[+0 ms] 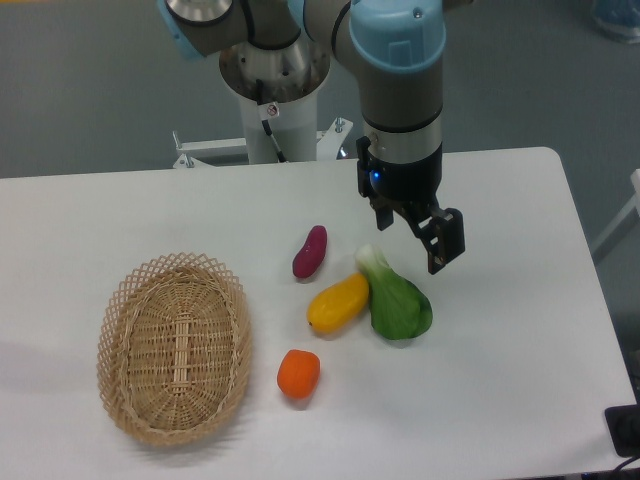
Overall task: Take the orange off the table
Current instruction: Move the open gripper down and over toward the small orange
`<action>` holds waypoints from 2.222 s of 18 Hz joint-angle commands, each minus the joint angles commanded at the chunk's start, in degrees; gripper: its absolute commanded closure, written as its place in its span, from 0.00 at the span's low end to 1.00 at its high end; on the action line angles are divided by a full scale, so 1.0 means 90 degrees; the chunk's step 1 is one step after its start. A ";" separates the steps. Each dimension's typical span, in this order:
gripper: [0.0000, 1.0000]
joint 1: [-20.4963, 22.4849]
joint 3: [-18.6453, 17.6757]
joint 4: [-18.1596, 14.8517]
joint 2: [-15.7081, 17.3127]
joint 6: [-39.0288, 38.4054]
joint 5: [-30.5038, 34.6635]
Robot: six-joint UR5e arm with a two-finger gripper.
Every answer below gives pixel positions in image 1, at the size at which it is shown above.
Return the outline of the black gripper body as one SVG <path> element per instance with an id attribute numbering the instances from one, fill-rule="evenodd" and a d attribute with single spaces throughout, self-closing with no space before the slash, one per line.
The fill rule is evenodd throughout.
<path id="1" fill-rule="evenodd" d="M 363 136 L 356 141 L 358 192 L 369 200 L 375 212 L 389 206 L 407 222 L 410 202 L 437 204 L 437 189 L 442 179 L 442 146 L 431 155 L 411 163 L 393 163 L 376 157 L 371 140 Z"/>

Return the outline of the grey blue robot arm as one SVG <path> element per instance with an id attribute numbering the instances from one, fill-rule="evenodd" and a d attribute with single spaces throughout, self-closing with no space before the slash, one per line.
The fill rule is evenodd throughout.
<path id="1" fill-rule="evenodd" d="M 253 164 L 316 160 L 317 94 L 332 64 L 358 87 L 358 190 L 379 229 L 405 219 L 436 273 L 464 252 L 442 176 L 448 1 L 161 1 L 181 53 L 217 56 Z"/>

